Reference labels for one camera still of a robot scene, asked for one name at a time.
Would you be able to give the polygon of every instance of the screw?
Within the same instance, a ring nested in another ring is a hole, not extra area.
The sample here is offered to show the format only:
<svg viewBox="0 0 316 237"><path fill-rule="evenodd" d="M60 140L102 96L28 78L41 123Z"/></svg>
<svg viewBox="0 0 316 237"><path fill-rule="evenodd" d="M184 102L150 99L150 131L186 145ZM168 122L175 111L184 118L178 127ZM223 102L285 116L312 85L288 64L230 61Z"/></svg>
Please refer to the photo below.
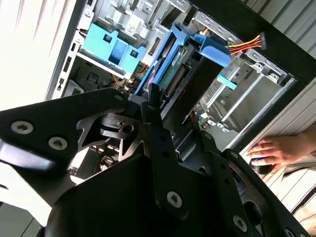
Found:
<svg viewBox="0 0 316 237"><path fill-rule="evenodd" d="M13 132L16 132L18 134L30 134L33 132L34 127L29 122L26 121L16 121L13 124L11 124L11 130Z"/></svg>
<svg viewBox="0 0 316 237"><path fill-rule="evenodd" d="M68 147L68 142L62 137L52 137L48 141L49 146L55 150L64 150Z"/></svg>
<svg viewBox="0 0 316 237"><path fill-rule="evenodd" d="M234 221L235 226L237 226L242 232L247 231L247 225L240 216L235 215L233 217L233 221Z"/></svg>
<svg viewBox="0 0 316 237"><path fill-rule="evenodd" d="M151 110L155 110L155 108L151 105L149 105L148 108L150 108Z"/></svg>
<svg viewBox="0 0 316 237"><path fill-rule="evenodd" d="M210 134L208 134L207 132L205 133L205 136L206 136L208 139L212 140L212 136L211 136Z"/></svg>
<svg viewBox="0 0 316 237"><path fill-rule="evenodd" d="M180 208L182 206L182 199L174 191L170 191L167 193L167 200L168 203L170 203L175 208Z"/></svg>
<svg viewBox="0 0 316 237"><path fill-rule="evenodd" d="M115 98L117 98L118 100L123 100L123 97L121 97L120 95L116 95Z"/></svg>
<svg viewBox="0 0 316 237"><path fill-rule="evenodd" d="M288 237L295 237L292 231L290 231L288 228L285 228L284 231Z"/></svg>
<svg viewBox="0 0 316 237"><path fill-rule="evenodd" d="M232 156L238 158L238 155L235 152L231 152Z"/></svg>

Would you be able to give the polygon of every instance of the human hand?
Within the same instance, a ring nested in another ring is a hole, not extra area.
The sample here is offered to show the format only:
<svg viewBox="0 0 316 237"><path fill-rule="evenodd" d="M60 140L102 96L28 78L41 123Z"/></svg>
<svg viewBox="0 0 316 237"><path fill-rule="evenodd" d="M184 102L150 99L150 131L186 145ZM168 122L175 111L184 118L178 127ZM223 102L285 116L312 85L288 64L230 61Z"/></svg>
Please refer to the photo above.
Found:
<svg viewBox="0 0 316 237"><path fill-rule="evenodd" d="M248 151L249 158L265 159L252 162L252 165L273 164L272 172L294 163L299 158L311 153L314 149L309 145L303 133L295 136L265 138Z"/></svg>

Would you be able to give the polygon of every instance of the yellow wire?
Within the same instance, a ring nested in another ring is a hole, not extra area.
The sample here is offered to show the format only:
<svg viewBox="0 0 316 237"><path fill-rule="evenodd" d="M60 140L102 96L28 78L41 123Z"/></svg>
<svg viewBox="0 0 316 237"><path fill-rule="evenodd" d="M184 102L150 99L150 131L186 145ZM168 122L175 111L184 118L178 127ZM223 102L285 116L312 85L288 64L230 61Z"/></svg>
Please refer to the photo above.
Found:
<svg viewBox="0 0 316 237"><path fill-rule="evenodd" d="M208 31L208 28L205 28L205 30L202 32L202 35L205 36L206 32Z"/></svg>
<svg viewBox="0 0 316 237"><path fill-rule="evenodd" d="M239 47L239 46L243 46L243 45L255 42L259 37L260 37L260 35L258 35L256 38L254 38L253 40L251 40L249 42L241 43L241 44L237 44L237 45L230 45L230 46L228 46L228 48L235 48L235 47Z"/></svg>
<svg viewBox="0 0 316 237"><path fill-rule="evenodd" d="M111 75L112 75L112 77L113 77L114 81L116 82L116 84L118 84L118 83L119 83L119 81L116 79L116 77L115 77L113 74L111 74Z"/></svg>

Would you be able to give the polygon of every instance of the blue drive bracket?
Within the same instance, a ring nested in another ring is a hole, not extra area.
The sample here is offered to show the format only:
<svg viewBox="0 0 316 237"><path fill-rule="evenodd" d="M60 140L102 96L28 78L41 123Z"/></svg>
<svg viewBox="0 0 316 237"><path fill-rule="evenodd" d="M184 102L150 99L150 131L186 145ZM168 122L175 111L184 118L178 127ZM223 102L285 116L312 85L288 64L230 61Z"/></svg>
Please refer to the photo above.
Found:
<svg viewBox="0 0 316 237"><path fill-rule="evenodd" d="M112 33L91 24L83 49L94 57L133 73L143 58L146 48L135 48L118 38L119 32Z"/></svg>
<svg viewBox="0 0 316 237"><path fill-rule="evenodd" d="M224 77L222 74L219 74L217 76L217 80L224 84L225 86L229 87L232 90L235 90L237 85L235 83L233 83L232 81L228 80L226 77Z"/></svg>
<svg viewBox="0 0 316 237"><path fill-rule="evenodd" d="M195 34L194 36L192 36L189 33L185 32L185 30L182 30L180 26L173 25L170 29L169 35L167 36L161 49L156 55L153 63L151 64L146 75L144 76L143 80L139 84L135 92L135 95L142 94L142 91L144 91L145 89L146 83L159 84L165 72L167 71L168 67L172 64L173 60L175 59L175 56L177 55L179 48L181 46L184 46L184 44L187 42L188 39L193 39L194 41L200 44L198 52L205 58L208 58L212 60L213 62L218 63L222 67L226 67L231 63L232 59L229 54L229 49L226 48L224 43L218 40L216 37L214 36L207 37L200 34ZM169 50L168 55L164 59L162 65L159 66L159 68L155 67L156 64L158 64L158 61L161 61L162 56L166 48L168 47L167 44L170 42L173 42L173 45L171 49Z"/></svg>
<svg viewBox="0 0 316 237"><path fill-rule="evenodd" d="M158 54L156 55L153 63L151 64L151 66L147 70L147 73L144 76L143 80L139 84L139 86L135 92L135 95L141 95L141 92L143 91L143 87L144 87L145 83L150 79L149 77L152 74L153 68L155 67L158 60L162 58L166 47L168 47L167 44L170 42L169 41L170 37L175 38L175 41L174 41L171 49L169 50L167 57L163 61L163 64L159 68L158 72L156 72L155 78L153 80L153 83L155 83L155 84L159 84L160 80L163 78L164 73L167 71L169 65L172 63L174 57L178 53L179 48L185 44L185 42L188 40L188 38L191 37L191 35L186 33L179 26L172 25L170 32L169 32L168 36L166 37L166 40L164 41L161 49L159 50Z"/></svg>

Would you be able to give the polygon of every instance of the finger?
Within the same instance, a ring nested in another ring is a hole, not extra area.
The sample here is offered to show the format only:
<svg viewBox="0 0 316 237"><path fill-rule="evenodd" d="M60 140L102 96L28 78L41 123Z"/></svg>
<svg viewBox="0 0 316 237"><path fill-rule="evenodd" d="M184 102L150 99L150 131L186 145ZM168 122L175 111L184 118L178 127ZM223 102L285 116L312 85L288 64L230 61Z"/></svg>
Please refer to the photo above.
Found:
<svg viewBox="0 0 316 237"><path fill-rule="evenodd" d="M282 169L284 166L285 166L284 164L275 164L273 166L273 170L271 171L271 173L277 172L278 170Z"/></svg>
<svg viewBox="0 0 316 237"><path fill-rule="evenodd" d="M265 144L265 143L273 143L273 138L264 138L258 142L259 145Z"/></svg>
<svg viewBox="0 0 316 237"><path fill-rule="evenodd" d="M252 162L252 165L260 166L260 165L268 165L268 164L278 164L282 163L283 159L278 157L267 157L264 159L256 160Z"/></svg>
<svg viewBox="0 0 316 237"><path fill-rule="evenodd" d="M273 143L263 143L263 144L259 144L259 145L255 146L255 147L251 148L248 151L248 154L249 153L253 153L253 152L258 152L258 151L271 150L273 148L275 148Z"/></svg>
<svg viewBox="0 0 316 237"><path fill-rule="evenodd" d="M248 153L247 156L249 158L261 158L261 157L277 157L278 150L277 149L270 149L264 151L257 151Z"/></svg>

